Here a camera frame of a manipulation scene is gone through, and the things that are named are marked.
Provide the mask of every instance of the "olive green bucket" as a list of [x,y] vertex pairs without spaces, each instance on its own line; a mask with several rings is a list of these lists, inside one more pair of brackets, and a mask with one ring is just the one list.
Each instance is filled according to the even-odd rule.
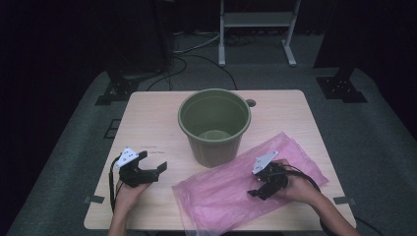
[[215,167],[236,157],[242,135],[251,123],[251,110],[238,94],[211,88],[183,101],[178,123],[197,162]]

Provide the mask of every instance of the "pink plastic bag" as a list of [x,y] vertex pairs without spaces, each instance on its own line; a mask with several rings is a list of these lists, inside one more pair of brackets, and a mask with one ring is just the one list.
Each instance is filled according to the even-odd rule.
[[172,187],[187,236],[221,235],[288,204],[287,199],[277,195],[263,201],[247,193],[264,184],[252,174],[255,158],[274,150],[278,150],[274,159],[286,158],[319,186],[328,182],[301,147],[280,133],[233,161],[196,174]]

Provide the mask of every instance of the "table top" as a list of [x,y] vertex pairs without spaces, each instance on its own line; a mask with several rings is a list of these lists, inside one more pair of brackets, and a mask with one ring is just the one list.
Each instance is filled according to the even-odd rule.
[[[242,137],[238,155],[280,132],[295,140],[320,167],[329,182],[321,187],[329,199],[344,197],[340,182],[328,156],[323,139],[304,93],[300,90],[236,90],[244,99],[253,99],[252,121]],[[108,229],[112,217],[108,173],[111,162],[125,147],[148,151],[140,161],[142,169],[155,169],[168,162],[168,168],[142,195],[131,212],[128,228],[141,230],[183,230],[180,210],[172,186],[205,171],[194,158],[186,135],[178,125],[180,104],[194,91],[138,91],[128,102],[113,146],[95,190],[104,197],[102,204],[91,203],[85,219],[88,229]],[[114,169],[117,183],[118,170]],[[348,204],[336,205],[356,227]],[[307,205],[291,203],[235,230],[321,230],[319,218]]]

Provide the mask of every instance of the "white shelf frame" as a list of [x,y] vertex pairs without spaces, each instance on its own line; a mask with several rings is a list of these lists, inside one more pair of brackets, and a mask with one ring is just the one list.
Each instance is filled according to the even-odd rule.
[[226,65],[224,51],[224,28],[244,27],[288,27],[287,37],[281,41],[288,64],[296,67],[290,42],[297,22],[298,10],[301,0],[296,0],[292,12],[268,12],[268,13],[225,13],[224,0],[220,3],[220,42],[218,44],[218,65]]

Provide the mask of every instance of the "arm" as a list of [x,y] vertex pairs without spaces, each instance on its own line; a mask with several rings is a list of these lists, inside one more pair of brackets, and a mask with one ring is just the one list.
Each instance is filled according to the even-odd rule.
[[[278,160],[277,163],[288,165],[286,159]],[[288,176],[288,180],[288,186],[278,191],[278,195],[311,206],[326,227],[336,235],[359,235],[334,204],[307,180],[298,176]]]
[[142,184],[132,188],[119,181],[116,189],[116,205],[111,219],[108,236],[126,235],[126,223],[129,213],[138,202],[139,196],[149,187],[150,184]]

